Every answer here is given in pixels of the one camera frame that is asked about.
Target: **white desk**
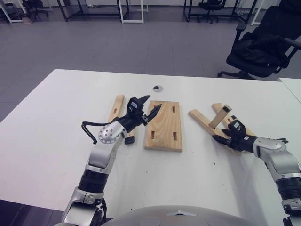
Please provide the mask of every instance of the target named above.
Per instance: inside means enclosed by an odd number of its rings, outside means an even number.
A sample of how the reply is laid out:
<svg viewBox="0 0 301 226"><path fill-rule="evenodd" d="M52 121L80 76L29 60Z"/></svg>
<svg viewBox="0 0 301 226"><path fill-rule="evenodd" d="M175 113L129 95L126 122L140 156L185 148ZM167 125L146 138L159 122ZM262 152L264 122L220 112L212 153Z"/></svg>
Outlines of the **white desk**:
<svg viewBox="0 0 301 226"><path fill-rule="evenodd" d="M155 85L164 91L153 92ZM0 199L64 210L92 148L81 122L107 121L118 94L126 101L147 94L179 101L183 152L144 150L140 126L136 142L118 150L105 188L108 217L182 204L282 225L286 215L264 163L250 153L229 153L188 116L197 108L213 118L211 104L227 103L258 136L287 138L301 161L301 104L271 81L54 70L0 123Z"/></svg>
<svg viewBox="0 0 301 226"><path fill-rule="evenodd" d="M285 86L301 103L301 79L279 78L278 80L283 82Z"/></svg>

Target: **office chair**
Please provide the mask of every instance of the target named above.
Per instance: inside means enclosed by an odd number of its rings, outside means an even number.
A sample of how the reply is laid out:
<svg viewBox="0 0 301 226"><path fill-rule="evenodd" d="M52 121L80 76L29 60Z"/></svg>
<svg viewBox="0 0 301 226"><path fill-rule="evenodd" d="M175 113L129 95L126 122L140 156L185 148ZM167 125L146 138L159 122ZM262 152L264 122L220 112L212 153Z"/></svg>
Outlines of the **office chair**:
<svg viewBox="0 0 301 226"><path fill-rule="evenodd" d="M252 79L251 75L255 75L257 77L265 78L270 76L271 74L279 73L282 68L286 68L289 64L289 60L293 57L293 55L297 52L297 50L301 49L301 43L296 42L295 40L301 34L301 15L300 13L293 13L292 11L285 10L283 6L284 2L288 2L286 0L282 0L279 6L271 6L264 15L260 25L255 28L251 35L278 35L283 37L283 47L281 50L281 54L285 56L285 52L293 47L292 51L289 53L286 58L284 64L279 65L259 65L254 64L254 62L247 61L239 57L239 55L233 53L233 47L237 44L240 34L245 30L246 24L240 23L238 24L236 31L236 37L234 40L234 44L232 46L232 51L230 55L227 57L227 64L240 69L238 73L230 73L221 71L217 74L218 77L221 77L223 74L233 77L238 77L240 79Z"/></svg>
<svg viewBox="0 0 301 226"><path fill-rule="evenodd" d="M38 8L43 8L43 3L41 0L27 0L27 1L22 0L22 1L23 1L23 5L27 9L29 16L33 14L34 18L36 19L37 16L39 16L39 13L43 13L45 14L46 17L48 17L48 11L38 9Z"/></svg>
<svg viewBox="0 0 301 226"><path fill-rule="evenodd" d="M213 17L216 19L216 22L218 23L218 17L215 15L211 15L210 11L221 10L222 8L225 7L225 4L226 4L226 0L207 0L207 2L204 2L204 0L202 0L202 2L198 4L198 6L204 10L207 10L207 14L203 15L201 18L199 18L198 16L197 17L198 22L200 22L201 19L206 18L207 22L208 20L210 20L210 24L212 24L213 23L212 17Z"/></svg>

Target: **chair base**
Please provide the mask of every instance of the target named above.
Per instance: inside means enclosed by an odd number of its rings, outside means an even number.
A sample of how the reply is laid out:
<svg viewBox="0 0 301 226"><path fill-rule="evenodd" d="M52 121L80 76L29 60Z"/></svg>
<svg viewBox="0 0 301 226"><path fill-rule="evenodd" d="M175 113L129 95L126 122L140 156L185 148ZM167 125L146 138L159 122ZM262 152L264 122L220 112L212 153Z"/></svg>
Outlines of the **chair base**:
<svg viewBox="0 0 301 226"><path fill-rule="evenodd" d="M219 22L218 17L215 15L206 14L206 15L203 15L201 18L199 16L197 16L197 20L199 23L201 22L201 19L204 19L204 18L206 19L206 23L208 22L208 20L210 20L210 24L212 24L213 23L212 18L215 18L217 23Z"/></svg>
<svg viewBox="0 0 301 226"><path fill-rule="evenodd" d="M221 71L221 72L217 73L217 77L220 78L223 74L231 76L231 77L237 77L239 79L256 80L255 78L251 77L247 72L244 72L244 71L239 71L238 73Z"/></svg>
<svg viewBox="0 0 301 226"><path fill-rule="evenodd" d="M37 16L39 16L39 13L43 13L43 14L45 14L46 17L48 17L48 11L35 8L35 11L33 12L33 16L35 19L37 19Z"/></svg>

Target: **wood pieces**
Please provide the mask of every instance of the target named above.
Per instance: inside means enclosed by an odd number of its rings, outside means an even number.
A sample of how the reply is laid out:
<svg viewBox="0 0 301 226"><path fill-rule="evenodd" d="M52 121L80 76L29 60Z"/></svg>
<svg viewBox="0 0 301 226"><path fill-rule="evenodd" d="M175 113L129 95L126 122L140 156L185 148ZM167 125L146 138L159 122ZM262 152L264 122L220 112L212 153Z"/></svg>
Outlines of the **wood pieces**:
<svg viewBox="0 0 301 226"><path fill-rule="evenodd" d="M182 152L182 131L179 102L151 101L151 110L162 104L157 116L149 122L145 134L145 149Z"/></svg>
<svg viewBox="0 0 301 226"><path fill-rule="evenodd" d="M217 127L218 124L228 115L228 113L232 110L228 105L225 105L220 109L219 112L217 112L217 115L212 119L212 121L209 123L209 126L213 129Z"/></svg>
<svg viewBox="0 0 301 226"><path fill-rule="evenodd" d="M202 127L204 127L208 133L210 133L211 135L219 135L221 137L224 137L226 139L229 139L229 137L224 134L222 132L221 129L219 129L218 127L215 127L215 129L213 129L212 127L209 126L210 120L208 118L206 118L201 112L199 112L197 109L191 110L188 113L194 120L196 120ZM228 149L229 151L231 151L233 154L235 155L241 155L241 152L236 151L232 148L229 148L226 145L223 145L226 149Z"/></svg>
<svg viewBox="0 0 301 226"><path fill-rule="evenodd" d="M112 107L110 116L109 116L109 122L111 122L116 117L120 117L120 114L122 113L122 105L124 101L124 95L117 95L115 98L114 105Z"/></svg>
<svg viewBox="0 0 301 226"><path fill-rule="evenodd" d="M214 109L214 111L216 113L218 113L222 109L222 104L221 103L212 104L212 108ZM231 116L226 115L222 120L222 124L227 129L228 124L233 122L233 121L234 121L234 119ZM249 136L255 136L255 134L250 129L248 129L247 127L246 127L246 134L249 135Z"/></svg>

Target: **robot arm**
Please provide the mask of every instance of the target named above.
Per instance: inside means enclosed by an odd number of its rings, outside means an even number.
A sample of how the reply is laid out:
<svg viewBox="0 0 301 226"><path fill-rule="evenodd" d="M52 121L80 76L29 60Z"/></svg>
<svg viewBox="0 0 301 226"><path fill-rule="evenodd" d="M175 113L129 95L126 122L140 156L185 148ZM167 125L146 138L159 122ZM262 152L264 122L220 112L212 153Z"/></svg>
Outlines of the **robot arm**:
<svg viewBox="0 0 301 226"><path fill-rule="evenodd" d="M246 129L239 120L228 125L223 132L230 140L221 136L213 138L235 150L254 153L264 161L282 198L282 206L290 217L284 219L285 225L301 223L301 167L296 158L287 151L285 139L273 140L246 135Z"/></svg>
<svg viewBox="0 0 301 226"><path fill-rule="evenodd" d="M63 214L62 225L98 226L102 212L98 207L101 203L105 207L103 190L112 170L117 149L120 147L127 133L136 126L144 126L159 112L161 105L156 106L149 115L144 115L143 104L150 96L140 99L131 98L127 104L127 113L105 125L95 138L85 127L85 132L93 139L93 147L85 171L78 187L73 191L68 206Z"/></svg>

